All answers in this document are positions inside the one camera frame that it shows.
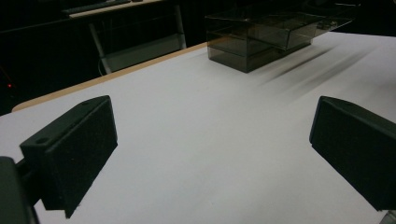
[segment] white table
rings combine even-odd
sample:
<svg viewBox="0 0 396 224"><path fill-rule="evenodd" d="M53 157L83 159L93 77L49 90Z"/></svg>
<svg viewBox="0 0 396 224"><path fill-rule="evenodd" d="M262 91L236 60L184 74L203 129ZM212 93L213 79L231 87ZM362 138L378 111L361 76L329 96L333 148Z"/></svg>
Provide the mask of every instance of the white table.
<svg viewBox="0 0 396 224"><path fill-rule="evenodd" d="M320 95L396 121L396 39L328 33L244 74L206 48L0 117L1 155L81 101L110 95L119 146L69 220L374 224L377 212L310 146Z"/></svg>

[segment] dark background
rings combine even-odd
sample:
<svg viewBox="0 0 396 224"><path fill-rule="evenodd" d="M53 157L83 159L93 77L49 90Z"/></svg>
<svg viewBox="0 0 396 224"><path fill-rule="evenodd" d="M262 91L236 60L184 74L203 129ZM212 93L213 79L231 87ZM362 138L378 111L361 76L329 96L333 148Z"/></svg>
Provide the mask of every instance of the dark background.
<svg viewBox="0 0 396 224"><path fill-rule="evenodd" d="M68 20L61 13L64 2L2 0L0 115L21 102L100 76L89 23L99 31L105 50L129 48L176 32L173 6L178 4L187 47L191 47L205 42L205 15L264 1L174 0ZM285 5L298 3L283 1ZM393 0L361 0L360 4L357 19L336 32L396 36ZM110 22L115 24L111 27L115 37L106 43Z"/></svg>

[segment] transparent box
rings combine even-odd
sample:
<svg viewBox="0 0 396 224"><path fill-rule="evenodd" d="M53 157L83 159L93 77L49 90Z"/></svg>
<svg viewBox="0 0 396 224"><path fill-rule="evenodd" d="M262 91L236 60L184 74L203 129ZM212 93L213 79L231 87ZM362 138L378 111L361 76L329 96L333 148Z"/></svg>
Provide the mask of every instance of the transparent box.
<svg viewBox="0 0 396 224"><path fill-rule="evenodd" d="M209 59L248 73L353 21L358 8L342 4L325 10L306 5L280 7L267 3L206 16Z"/></svg>

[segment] wooden table edge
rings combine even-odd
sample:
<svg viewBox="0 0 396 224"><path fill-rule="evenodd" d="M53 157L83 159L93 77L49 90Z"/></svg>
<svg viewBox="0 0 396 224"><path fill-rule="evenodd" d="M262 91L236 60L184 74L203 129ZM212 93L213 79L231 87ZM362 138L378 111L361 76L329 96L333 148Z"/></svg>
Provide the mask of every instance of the wooden table edge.
<svg viewBox="0 0 396 224"><path fill-rule="evenodd" d="M140 64L137 64L137 65L133 65L131 67L127 67L127 68L121 69L120 71L117 71L117 72L114 72L114 73L111 73L111 74L108 74L108 75L105 75L105 76L102 76L102 77L97 77L95 79L91 79L89 81L77 84L77 85L72 86L72 87L68 87L68 88L60 90L60 91L55 91L55 92L52 92L52 93L37 97L35 99L29 100L29 101L26 101L26 102L23 102L23 103L20 103L20 104L14 106L12 108L12 112L15 112L15 111L18 111L18 110L22 110L22 109L30 107L32 105L39 105L41 103L44 103L44 102L47 102L49 100L53 100L53 99L59 98L61 96L70 94L70 93L75 92L75 91L84 90L86 88L89 88L91 86L94 86L94 85L109 81L109 80L114 79L116 77L122 77L124 75L127 75L127 74L132 73L132 72L137 71L137 70L140 70L142 68L145 68L145 67L154 65L156 63L160 63L160 62L175 58L175 57L177 57L179 55L182 55L182 54L185 54L185 53L189 53L191 51L194 51L194 50L197 50L197 49L201 49L201 48L204 48L204 47L206 47L206 43L202 43L202 44L199 44L199 45L187 48L187 49L182 49L182 50L179 50L179 51L164 55L162 57L159 57L159 58L156 58L156 59L144 62L144 63L140 63Z"/></svg>

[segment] screw hole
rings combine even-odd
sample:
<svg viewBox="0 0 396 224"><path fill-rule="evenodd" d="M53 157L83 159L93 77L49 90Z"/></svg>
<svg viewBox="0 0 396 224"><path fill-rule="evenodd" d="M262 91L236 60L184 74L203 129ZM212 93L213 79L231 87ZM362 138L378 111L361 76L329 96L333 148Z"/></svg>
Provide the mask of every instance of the screw hole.
<svg viewBox="0 0 396 224"><path fill-rule="evenodd" d="M43 144L43 143L46 143L46 142L48 142L48 138L40 138L40 139L38 139L37 141L35 141L37 144Z"/></svg>

